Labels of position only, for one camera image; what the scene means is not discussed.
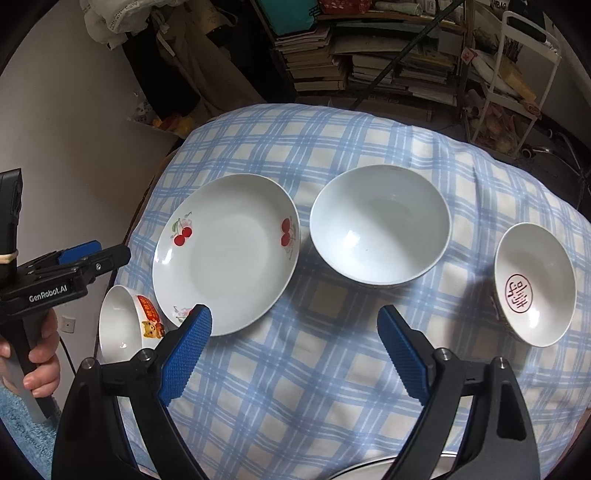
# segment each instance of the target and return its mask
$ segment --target cherry plate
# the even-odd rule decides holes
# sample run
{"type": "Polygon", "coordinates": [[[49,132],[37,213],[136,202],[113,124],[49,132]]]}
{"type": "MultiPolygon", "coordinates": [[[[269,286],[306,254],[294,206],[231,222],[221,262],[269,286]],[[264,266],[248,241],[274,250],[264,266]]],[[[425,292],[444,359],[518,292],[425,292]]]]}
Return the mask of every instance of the cherry plate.
{"type": "Polygon", "coordinates": [[[198,303],[212,336],[236,332],[277,301],[296,267],[300,220],[287,192],[254,174],[214,180],[168,220],[154,253],[154,293],[180,325],[198,303]]]}

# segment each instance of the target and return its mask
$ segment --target bowl with red character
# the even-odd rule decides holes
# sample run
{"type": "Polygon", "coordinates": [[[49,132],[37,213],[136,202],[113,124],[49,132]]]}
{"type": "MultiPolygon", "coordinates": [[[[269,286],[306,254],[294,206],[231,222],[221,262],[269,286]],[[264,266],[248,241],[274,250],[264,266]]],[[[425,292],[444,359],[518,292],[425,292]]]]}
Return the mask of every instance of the bowl with red character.
{"type": "Polygon", "coordinates": [[[494,301],[518,338],[550,346],[569,329],[577,303],[573,266],[564,247],[545,228],[518,223],[496,249],[494,301]]]}

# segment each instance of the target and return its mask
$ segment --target blue checkered tablecloth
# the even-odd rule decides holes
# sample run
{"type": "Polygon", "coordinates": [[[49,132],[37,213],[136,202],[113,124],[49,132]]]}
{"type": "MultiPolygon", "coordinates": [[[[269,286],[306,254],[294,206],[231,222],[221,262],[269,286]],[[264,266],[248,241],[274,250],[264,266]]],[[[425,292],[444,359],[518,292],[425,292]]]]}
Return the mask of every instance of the blue checkered tablecloth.
{"type": "MultiPolygon", "coordinates": [[[[421,407],[406,395],[376,332],[393,303],[431,343],[462,359],[507,357],[532,418],[545,475],[591,396],[591,225],[529,174],[444,135],[365,113],[257,105],[195,130],[161,176],[131,236],[118,283],[155,302],[152,256],[174,209],[199,186],[233,173],[282,185],[301,219],[297,268],[275,306],[250,327],[212,338],[170,413],[213,479],[325,478],[364,459],[398,452],[421,407]],[[322,187],[350,168],[411,167],[446,198],[453,234],[443,259],[397,289],[367,288],[335,273],[309,238],[322,187]],[[557,344],[532,348],[496,318],[491,267],[501,235],[517,222],[552,231],[577,278],[577,309],[557,344]]],[[[130,439],[141,438],[122,403],[130,439]]],[[[457,449],[466,402],[448,449],[457,449]]]]}

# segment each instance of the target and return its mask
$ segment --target bowl rim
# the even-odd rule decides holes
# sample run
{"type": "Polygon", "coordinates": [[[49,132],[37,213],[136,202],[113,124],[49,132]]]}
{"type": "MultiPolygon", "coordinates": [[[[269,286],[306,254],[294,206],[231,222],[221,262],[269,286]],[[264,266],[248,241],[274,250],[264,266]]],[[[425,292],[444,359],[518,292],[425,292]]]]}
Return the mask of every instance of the bowl rim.
{"type": "Polygon", "coordinates": [[[346,278],[349,278],[350,280],[356,281],[358,283],[361,283],[363,285],[370,285],[370,286],[374,286],[374,287],[397,287],[397,286],[401,286],[404,284],[407,284],[409,282],[412,282],[413,280],[416,280],[417,278],[421,277],[422,275],[424,275],[425,273],[427,273],[429,270],[431,270],[435,265],[437,265],[437,263],[441,260],[441,258],[443,257],[443,255],[445,254],[445,252],[447,251],[447,248],[449,247],[449,242],[451,241],[452,238],[452,214],[450,213],[449,210],[449,205],[447,204],[447,201],[445,200],[445,197],[443,196],[443,194],[439,191],[439,189],[429,180],[426,179],[425,177],[423,177],[419,172],[409,168],[409,167],[403,167],[401,165],[395,165],[392,163],[375,163],[372,165],[364,165],[362,167],[355,167],[352,168],[350,170],[346,170],[342,173],[339,173],[337,176],[335,176],[333,179],[331,179],[331,181],[329,181],[326,185],[324,185],[324,187],[322,187],[320,193],[317,195],[316,199],[314,200],[314,203],[312,204],[312,208],[310,209],[310,238],[312,239],[312,243],[314,244],[314,247],[316,248],[316,251],[318,252],[318,254],[322,257],[322,259],[328,263],[328,265],[330,266],[330,268],[332,268],[333,270],[335,270],[337,273],[343,275],[346,278]],[[341,178],[342,176],[345,175],[350,175],[353,174],[355,172],[357,172],[358,170],[363,170],[366,168],[387,168],[387,169],[391,169],[391,170],[406,170],[407,172],[410,172],[412,175],[415,175],[416,177],[419,178],[419,181],[426,181],[433,190],[435,190],[435,192],[437,192],[437,195],[439,196],[439,198],[441,198],[441,200],[443,201],[443,204],[445,205],[445,210],[447,212],[447,238],[445,241],[445,245],[443,246],[443,248],[441,249],[441,251],[439,252],[439,254],[437,255],[437,257],[435,258],[435,260],[426,268],[424,268],[423,270],[421,270],[419,273],[413,275],[410,278],[407,278],[405,280],[402,280],[400,282],[397,283],[392,283],[389,281],[383,281],[383,282],[367,282],[367,281],[362,281],[358,278],[355,278],[352,275],[346,274],[344,273],[340,268],[337,268],[337,266],[335,266],[332,262],[328,261],[324,255],[322,255],[322,253],[320,253],[320,251],[318,250],[318,247],[316,246],[316,241],[314,240],[314,230],[312,228],[312,218],[314,215],[314,209],[316,208],[316,204],[318,202],[318,199],[322,196],[322,194],[326,191],[326,188],[332,184],[333,182],[335,182],[337,179],[341,178]]]}
{"type": "Polygon", "coordinates": [[[216,183],[219,180],[223,180],[223,179],[228,179],[229,177],[237,177],[237,176],[241,176],[241,177],[258,177],[259,179],[263,179],[266,181],[270,181],[271,183],[275,184],[277,187],[279,187],[279,189],[282,191],[283,195],[289,200],[291,207],[293,208],[293,211],[295,212],[295,224],[297,225],[297,239],[298,239],[298,248],[294,249],[294,259],[293,259],[293,265],[291,266],[291,271],[289,272],[289,275],[286,277],[284,284],[281,287],[281,290],[278,292],[277,296],[275,297],[275,299],[273,300],[273,302],[270,304],[269,308],[267,308],[263,313],[261,313],[258,317],[252,319],[248,324],[242,325],[240,327],[237,327],[235,329],[229,330],[227,332],[224,333],[216,333],[215,335],[211,335],[212,337],[218,337],[218,336],[225,336],[225,335],[231,335],[233,333],[239,332],[240,330],[247,328],[248,326],[252,325],[253,323],[255,323],[257,320],[259,320],[260,318],[262,318],[263,316],[265,316],[269,310],[271,310],[274,305],[277,303],[277,301],[281,298],[281,296],[283,295],[283,293],[285,292],[285,290],[287,289],[287,286],[289,285],[291,279],[293,278],[294,272],[296,271],[296,266],[298,263],[298,260],[300,259],[300,251],[301,251],[301,220],[300,220],[300,214],[298,212],[297,209],[297,205],[294,202],[293,198],[291,198],[291,195],[287,192],[287,190],[285,188],[283,188],[282,185],[279,184],[279,182],[270,179],[269,177],[265,177],[264,175],[258,174],[258,173],[250,173],[250,172],[240,172],[240,173],[230,173],[227,175],[224,175],[222,177],[218,177],[216,179],[213,179],[211,181],[208,181],[207,183],[199,186],[198,188],[196,188],[194,191],[192,191],[191,193],[189,193],[189,195],[187,195],[183,201],[181,203],[178,204],[178,206],[174,209],[174,211],[170,214],[170,216],[168,217],[168,220],[166,220],[166,223],[163,226],[162,231],[160,232],[159,236],[158,236],[158,241],[156,242],[156,247],[154,248],[154,252],[152,253],[152,272],[150,275],[150,278],[152,280],[152,289],[154,290],[154,296],[156,297],[156,302],[158,303],[158,306],[160,307],[160,310],[162,311],[162,313],[164,314],[164,317],[166,317],[168,319],[168,321],[170,321],[170,323],[172,323],[173,325],[179,327],[180,325],[177,324],[177,322],[173,319],[171,319],[167,313],[164,311],[164,308],[162,307],[162,304],[160,303],[160,299],[158,298],[158,294],[156,293],[156,288],[154,286],[154,265],[155,265],[155,257],[156,257],[156,251],[158,250],[158,246],[160,245],[160,240],[162,239],[164,230],[166,229],[166,226],[168,225],[168,222],[170,221],[170,219],[172,217],[174,217],[177,213],[178,210],[180,210],[180,208],[183,206],[184,202],[191,197],[192,195],[194,195],[195,193],[197,193],[199,190],[201,190],[204,187],[207,187],[208,185],[211,185],[213,183],[216,183]]]}
{"type": "Polygon", "coordinates": [[[519,337],[519,338],[520,338],[520,339],[521,339],[523,342],[527,343],[528,345],[535,346],[535,347],[538,347],[538,348],[545,348],[545,347],[547,347],[547,346],[551,346],[551,345],[554,345],[555,343],[559,342],[559,341],[560,341],[560,339],[561,339],[561,338],[562,338],[562,337],[563,337],[563,336],[566,334],[566,332],[568,332],[568,331],[569,331],[570,324],[571,324],[571,323],[572,323],[572,321],[573,321],[574,312],[575,312],[575,310],[577,309],[577,298],[578,298],[578,293],[577,293],[577,277],[576,277],[576,275],[574,274],[574,267],[573,267],[573,263],[572,263],[572,261],[571,261],[571,259],[570,259],[570,257],[569,257],[569,254],[568,254],[568,252],[567,252],[567,251],[566,251],[566,249],[564,248],[564,245],[563,245],[563,244],[560,242],[560,240],[558,240],[558,238],[555,236],[555,234],[553,234],[553,233],[552,233],[550,230],[548,230],[546,227],[543,227],[543,226],[541,226],[541,225],[538,225],[537,223],[533,223],[533,222],[520,222],[520,223],[516,223],[515,225],[512,225],[511,227],[509,227],[509,228],[507,229],[507,231],[506,231],[505,233],[503,233],[503,236],[501,237],[501,240],[499,240],[499,244],[498,244],[498,245],[497,245],[497,247],[496,247],[496,251],[495,251],[495,262],[494,262],[494,267],[493,267],[493,274],[492,274],[492,281],[493,281],[493,283],[494,283],[494,285],[493,285],[493,286],[494,286],[494,288],[495,288],[495,295],[496,295],[496,298],[498,299],[498,304],[499,304],[499,307],[501,308],[501,313],[502,313],[503,317],[505,317],[505,318],[506,318],[506,322],[507,322],[507,324],[509,324],[509,326],[511,327],[511,331],[512,331],[514,334],[516,334],[516,335],[517,335],[517,336],[518,336],[518,337],[519,337]],[[508,315],[505,313],[505,312],[506,312],[506,308],[505,308],[505,306],[503,305],[503,302],[501,301],[501,294],[500,294],[500,292],[499,292],[499,287],[498,287],[498,286],[499,286],[499,283],[498,283],[498,282],[497,282],[497,280],[496,280],[496,272],[497,272],[497,265],[498,265],[498,258],[499,258],[499,250],[501,249],[501,245],[503,244],[503,241],[505,240],[505,237],[506,237],[506,236],[507,236],[507,234],[508,234],[510,231],[512,231],[513,229],[515,229],[515,228],[519,228],[520,226],[524,226],[524,225],[532,225],[532,226],[534,226],[534,227],[540,228],[541,230],[544,230],[545,232],[549,233],[549,234],[552,236],[552,238],[554,238],[554,240],[556,240],[556,242],[558,243],[559,247],[560,247],[560,248],[562,249],[562,251],[564,252],[564,254],[565,254],[565,256],[566,256],[566,258],[567,258],[567,260],[568,260],[568,262],[569,262],[569,266],[570,266],[570,270],[569,270],[569,271],[571,272],[571,274],[572,274],[572,276],[573,276],[573,281],[574,281],[574,301],[573,301],[573,306],[572,306],[572,309],[571,309],[571,312],[570,312],[570,318],[569,318],[569,322],[568,322],[568,324],[566,325],[566,327],[564,328],[563,332],[560,334],[560,336],[559,336],[559,337],[558,337],[556,340],[554,340],[554,341],[552,341],[552,342],[550,342],[550,343],[545,343],[545,344],[540,344],[540,345],[537,345],[536,343],[532,343],[532,342],[530,342],[529,340],[526,340],[526,339],[524,339],[524,338],[523,338],[523,337],[522,337],[522,336],[521,336],[521,335],[520,335],[520,334],[517,332],[517,330],[515,330],[515,329],[513,328],[513,325],[512,325],[512,323],[511,323],[511,320],[510,320],[510,317],[509,317],[509,316],[508,316],[508,315]]]}

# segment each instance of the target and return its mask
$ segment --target red sticker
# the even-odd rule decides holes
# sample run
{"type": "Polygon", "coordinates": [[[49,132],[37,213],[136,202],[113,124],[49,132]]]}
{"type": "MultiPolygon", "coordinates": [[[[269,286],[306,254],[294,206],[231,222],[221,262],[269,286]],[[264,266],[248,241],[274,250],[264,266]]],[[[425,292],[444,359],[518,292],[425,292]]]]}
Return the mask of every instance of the red sticker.
{"type": "Polygon", "coordinates": [[[460,56],[460,58],[466,65],[469,65],[474,57],[476,57],[476,52],[471,48],[467,47],[464,48],[462,55],[460,56]]]}
{"type": "Polygon", "coordinates": [[[140,305],[144,309],[144,312],[146,314],[146,318],[150,322],[159,323],[160,322],[160,315],[158,315],[158,312],[154,308],[154,305],[152,304],[152,302],[149,301],[146,297],[143,297],[142,295],[138,295],[138,300],[139,300],[140,305]]]}

